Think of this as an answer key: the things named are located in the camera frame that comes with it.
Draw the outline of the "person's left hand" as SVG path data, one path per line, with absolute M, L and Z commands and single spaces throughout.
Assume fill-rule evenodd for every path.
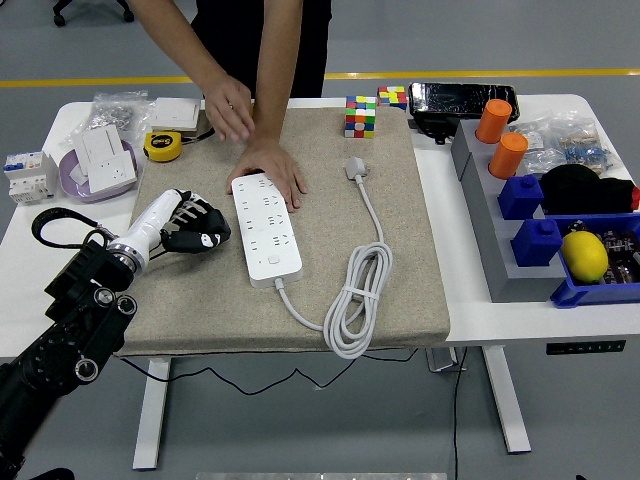
M 264 172 L 285 200 L 290 213 L 302 206 L 301 196 L 308 192 L 305 178 L 293 157 L 277 140 L 250 141 L 227 179 L 227 193 L 232 193 L 235 178 Z

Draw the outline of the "person's right hand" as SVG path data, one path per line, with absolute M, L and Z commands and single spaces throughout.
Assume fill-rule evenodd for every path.
M 222 141 L 248 140 L 255 126 L 249 89 L 226 73 L 216 76 L 204 89 L 205 111 Z

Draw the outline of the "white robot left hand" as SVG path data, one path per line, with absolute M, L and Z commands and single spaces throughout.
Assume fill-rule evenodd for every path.
M 159 246 L 176 253 L 203 253 L 231 236 L 222 215 L 200 195 L 170 189 L 154 200 L 134 221 L 128 232 L 112 241 L 108 249 L 139 255 L 144 261 Z

